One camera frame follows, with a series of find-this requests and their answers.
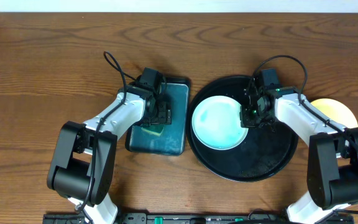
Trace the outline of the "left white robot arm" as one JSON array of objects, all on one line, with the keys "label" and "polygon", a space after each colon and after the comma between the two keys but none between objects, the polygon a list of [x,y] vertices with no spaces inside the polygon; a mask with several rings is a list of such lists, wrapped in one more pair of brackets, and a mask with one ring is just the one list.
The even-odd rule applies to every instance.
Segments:
[{"label": "left white robot arm", "polygon": [[166,84],[131,83],[100,114],[66,122],[59,133],[47,187],[75,205],[85,223],[113,223],[117,207],[108,191],[117,141],[134,124],[170,124]]}]

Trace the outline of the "yellow plate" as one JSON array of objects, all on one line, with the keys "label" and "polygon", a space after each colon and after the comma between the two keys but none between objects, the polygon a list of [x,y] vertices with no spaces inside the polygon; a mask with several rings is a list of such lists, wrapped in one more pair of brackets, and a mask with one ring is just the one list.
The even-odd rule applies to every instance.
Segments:
[{"label": "yellow plate", "polygon": [[353,112],[343,103],[321,98],[311,102],[311,104],[337,123],[345,125],[347,128],[357,128],[358,122]]}]

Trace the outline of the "mint plate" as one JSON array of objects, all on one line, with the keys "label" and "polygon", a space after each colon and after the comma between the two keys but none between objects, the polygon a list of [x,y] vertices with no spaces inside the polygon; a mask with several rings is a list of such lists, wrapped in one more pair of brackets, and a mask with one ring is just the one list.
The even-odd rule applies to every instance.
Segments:
[{"label": "mint plate", "polygon": [[197,104],[191,127],[197,140],[208,148],[226,151],[246,138],[248,128],[241,126],[241,104],[228,96],[210,96]]}]

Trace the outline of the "green yellow sponge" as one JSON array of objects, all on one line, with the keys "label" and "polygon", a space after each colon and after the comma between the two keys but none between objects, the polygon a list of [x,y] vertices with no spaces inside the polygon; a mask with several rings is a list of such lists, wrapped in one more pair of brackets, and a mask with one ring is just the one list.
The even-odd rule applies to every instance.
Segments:
[{"label": "green yellow sponge", "polygon": [[155,136],[160,136],[164,130],[165,125],[164,124],[152,124],[150,126],[143,126],[141,127],[141,130],[148,134],[152,134]]}]

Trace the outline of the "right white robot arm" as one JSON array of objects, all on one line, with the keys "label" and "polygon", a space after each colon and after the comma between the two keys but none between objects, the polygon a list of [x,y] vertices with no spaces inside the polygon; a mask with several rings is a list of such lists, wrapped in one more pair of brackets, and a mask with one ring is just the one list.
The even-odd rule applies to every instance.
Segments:
[{"label": "right white robot arm", "polygon": [[358,203],[358,128],[348,128],[316,109],[295,87],[261,88],[241,105],[241,126],[280,122],[308,146],[307,193],[286,209],[293,223],[322,223],[355,214]]}]

